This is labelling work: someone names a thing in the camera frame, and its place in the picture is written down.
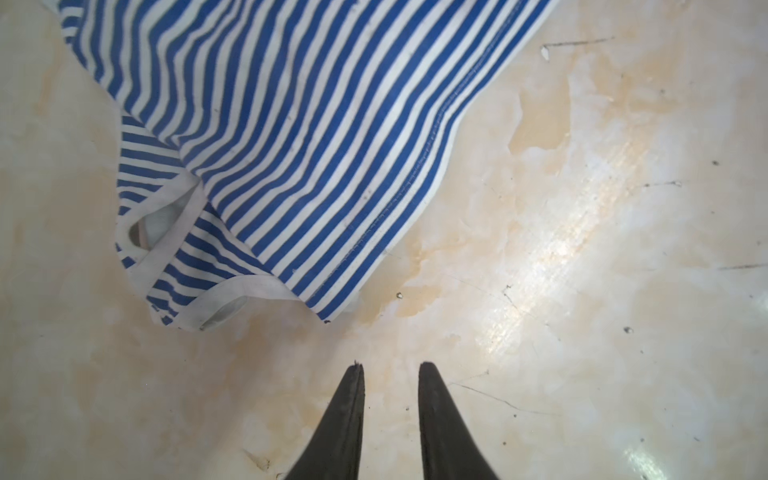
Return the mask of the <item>blue white striped tank top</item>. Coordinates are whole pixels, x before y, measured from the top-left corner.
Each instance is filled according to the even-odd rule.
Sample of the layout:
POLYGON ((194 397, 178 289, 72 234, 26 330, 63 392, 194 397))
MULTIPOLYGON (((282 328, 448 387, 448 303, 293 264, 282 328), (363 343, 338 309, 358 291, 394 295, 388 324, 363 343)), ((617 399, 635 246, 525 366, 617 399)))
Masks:
POLYGON ((551 1, 51 1, 116 103, 115 247, 154 322, 341 314, 551 1))

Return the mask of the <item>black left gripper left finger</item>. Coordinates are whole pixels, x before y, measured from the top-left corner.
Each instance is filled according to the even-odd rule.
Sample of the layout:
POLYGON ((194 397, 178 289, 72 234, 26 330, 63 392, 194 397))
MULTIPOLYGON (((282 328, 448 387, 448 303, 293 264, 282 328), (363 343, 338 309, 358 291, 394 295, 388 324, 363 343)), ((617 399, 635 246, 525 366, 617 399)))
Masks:
POLYGON ((312 438, 286 479, 357 479, 364 413, 364 368, 355 363, 345 371, 312 438))

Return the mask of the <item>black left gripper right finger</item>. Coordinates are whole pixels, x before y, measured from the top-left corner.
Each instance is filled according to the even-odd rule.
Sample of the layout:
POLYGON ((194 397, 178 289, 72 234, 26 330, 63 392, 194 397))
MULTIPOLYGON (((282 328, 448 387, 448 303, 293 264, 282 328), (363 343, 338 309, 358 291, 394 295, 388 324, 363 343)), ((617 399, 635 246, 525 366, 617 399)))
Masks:
POLYGON ((497 479, 475 444, 436 365, 418 377, 421 457, 425 479, 497 479))

